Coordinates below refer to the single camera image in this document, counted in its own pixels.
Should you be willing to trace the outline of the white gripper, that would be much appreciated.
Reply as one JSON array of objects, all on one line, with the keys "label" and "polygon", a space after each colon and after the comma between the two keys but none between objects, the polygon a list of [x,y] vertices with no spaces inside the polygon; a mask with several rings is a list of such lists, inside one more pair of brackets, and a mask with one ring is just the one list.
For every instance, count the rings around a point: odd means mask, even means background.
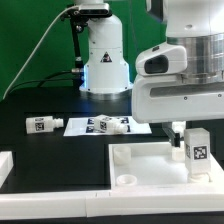
[{"label": "white gripper", "polygon": [[174,121],[224,118],[224,82],[184,85],[176,75],[141,76],[132,91],[132,117],[138,123],[163,123],[173,147],[181,134],[172,130]]}]

